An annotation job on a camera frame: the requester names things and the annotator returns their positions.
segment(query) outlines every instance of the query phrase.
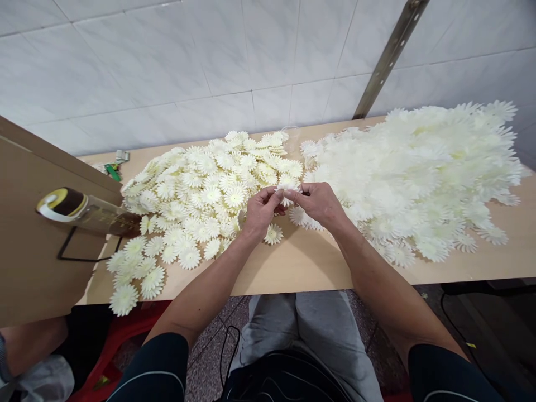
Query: leg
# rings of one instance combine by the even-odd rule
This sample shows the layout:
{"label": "leg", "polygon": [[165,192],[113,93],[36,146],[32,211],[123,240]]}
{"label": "leg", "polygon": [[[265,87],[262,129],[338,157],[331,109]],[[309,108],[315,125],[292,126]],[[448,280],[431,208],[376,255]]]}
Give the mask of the leg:
{"label": "leg", "polygon": [[305,345],[355,400],[382,401],[348,296],[342,291],[296,294],[298,331]]}
{"label": "leg", "polygon": [[285,349],[298,339],[294,293],[256,295],[250,300],[250,321],[241,331],[231,371],[247,366],[270,351]]}

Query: wooden table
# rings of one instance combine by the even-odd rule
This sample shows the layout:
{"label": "wooden table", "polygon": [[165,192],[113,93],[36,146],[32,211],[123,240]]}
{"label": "wooden table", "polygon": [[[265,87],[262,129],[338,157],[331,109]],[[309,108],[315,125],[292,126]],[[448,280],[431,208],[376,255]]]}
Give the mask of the wooden table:
{"label": "wooden table", "polygon": [[[287,155],[299,159],[299,144],[304,140],[317,140],[326,134],[337,133],[346,127],[365,128],[381,122],[383,117],[368,118],[326,125],[304,127],[292,135]],[[261,134],[252,135],[259,139]],[[206,145],[208,141],[180,144]],[[166,145],[131,151],[130,162],[121,166],[124,181],[140,172],[154,157],[162,155],[176,145]],[[82,157],[90,164],[108,163],[115,154]],[[454,281],[492,280],[536,276],[536,175],[525,178],[521,186],[512,188],[521,197],[518,207],[490,203],[493,222],[506,230],[510,241],[505,246],[493,246],[478,238],[475,254],[452,251],[443,263],[417,260],[408,269],[395,269],[411,284],[445,283]],[[348,289],[352,287],[350,272],[337,247],[325,232],[306,231],[294,226],[287,217],[274,219],[283,229],[284,238],[276,246],[259,245],[249,258],[234,286],[233,295],[285,293],[311,290]],[[117,238],[111,237],[103,250],[109,256],[116,248]],[[192,271],[183,270],[178,263],[166,266],[164,290],[156,300],[173,299],[199,275],[209,262]],[[79,304],[108,303],[113,291],[112,275],[106,263],[97,264],[92,281]]]}

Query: metal strip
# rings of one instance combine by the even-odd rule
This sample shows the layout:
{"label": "metal strip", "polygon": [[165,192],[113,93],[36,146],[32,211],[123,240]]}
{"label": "metal strip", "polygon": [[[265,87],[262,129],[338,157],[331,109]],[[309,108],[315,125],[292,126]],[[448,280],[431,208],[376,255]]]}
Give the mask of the metal strip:
{"label": "metal strip", "polygon": [[391,37],[387,45],[385,45],[384,52],[381,54],[378,64],[376,64],[376,69],[368,81],[367,88],[359,101],[353,120],[365,118],[369,113],[428,2],[429,0],[408,0],[406,2]]}

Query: wall tile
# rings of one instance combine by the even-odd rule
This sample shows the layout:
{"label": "wall tile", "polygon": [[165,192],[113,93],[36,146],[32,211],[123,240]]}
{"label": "wall tile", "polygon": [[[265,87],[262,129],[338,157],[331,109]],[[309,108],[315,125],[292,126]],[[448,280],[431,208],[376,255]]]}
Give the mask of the wall tile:
{"label": "wall tile", "polygon": [[35,71],[39,54],[22,35],[0,38],[0,115],[19,125],[57,119]]}
{"label": "wall tile", "polygon": [[137,106],[210,96],[181,3],[75,23]]}
{"label": "wall tile", "polygon": [[255,132],[251,91],[177,103],[191,140],[224,137],[230,130]]}
{"label": "wall tile", "polygon": [[300,4],[294,83],[335,77],[356,0]]}
{"label": "wall tile", "polygon": [[333,80],[292,86],[289,124],[312,126],[323,121]]}
{"label": "wall tile", "polygon": [[371,74],[335,78],[323,123],[351,120]]}
{"label": "wall tile", "polygon": [[0,109],[19,124],[132,108],[71,25],[0,39]]}
{"label": "wall tile", "polygon": [[240,0],[185,0],[183,5],[212,95],[250,90]]}
{"label": "wall tile", "polygon": [[535,47],[535,20],[532,0],[430,2],[397,67]]}
{"label": "wall tile", "polygon": [[357,2],[337,77],[374,71],[405,3],[405,0]]}
{"label": "wall tile", "polygon": [[253,89],[292,83],[299,0],[242,1]]}
{"label": "wall tile", "polygon": [[[110,152],[116,149],[137,149],[163,145],[176,141],[176,135],[165,132],[175,119],[182,121],[175,104],[155,106],[154,109],[139,108],[120,112],[95,114],[72,119],[94,141],[94,149],[88,153]],[[158,115],[168,115],[167,122],[158,122]]]}
{"label": "wall tile", "polygon": [[87,155],[95,149],[95,141],[69,120],[39,123],[24,128],[71,155]]}
{"label": "wall tile", "polygon": [[290,85],[253,91],[256,132],[277,130],[289,124],[291,91]]}
{"label": "wall tile", "polygon": [[67,22],[54,0],[2,0],[0,35],[24,32]]}
{"label": "wall tile", "polygon": [[370,112],[385,114],[395,107],[454,107],[497,99],[518,106],[534,103],[536,49],[448,61],[391,72]]}
{"label": "wall tile", "polygon": [[70,21],[99,17],[124,10],[164,3],[165,0],[55,0]]}

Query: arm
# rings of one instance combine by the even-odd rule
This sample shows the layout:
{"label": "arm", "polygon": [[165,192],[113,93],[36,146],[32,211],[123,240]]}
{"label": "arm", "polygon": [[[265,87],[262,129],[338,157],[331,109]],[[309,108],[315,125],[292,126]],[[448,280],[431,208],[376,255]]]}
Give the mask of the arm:
{"label": "arm", "polygon": [[282,191],[267,187],[247,203],[247,219],[240,235],[229,248],[204,270],[171,302],[147,336],[150,339],[166,332],[181,334],[190,348],[227,302],[238,274],[253,249],[266,236],[274,212],[285,214],[279,203]]}
{"label": "arm", "polygon": [[376,315],[406,367],[410,349],[421,343],[443,347],[467,359],[415,289],[348,219],[329,184],[304,183],[302,188],[310,195],[292,190],[284,195],[333,235],[350,268],[356,293]]}

